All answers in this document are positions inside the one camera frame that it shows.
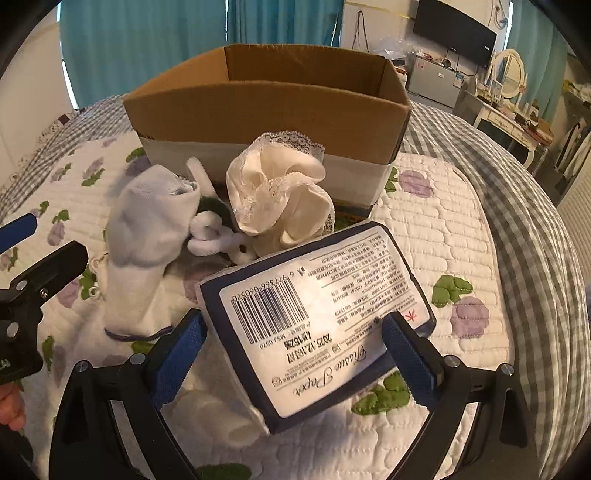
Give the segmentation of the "person's left hand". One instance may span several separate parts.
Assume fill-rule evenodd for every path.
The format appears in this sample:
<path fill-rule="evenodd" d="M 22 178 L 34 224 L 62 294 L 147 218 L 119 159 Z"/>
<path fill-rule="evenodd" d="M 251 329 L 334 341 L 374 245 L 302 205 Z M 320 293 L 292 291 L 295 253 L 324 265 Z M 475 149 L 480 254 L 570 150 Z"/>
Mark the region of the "person's left hand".
<path fill-rule="evenodd" d="M 0 387 L 0 424 L 12 431 L 21 430 L 26 422 L 24 401 L 15 383 Z"/>

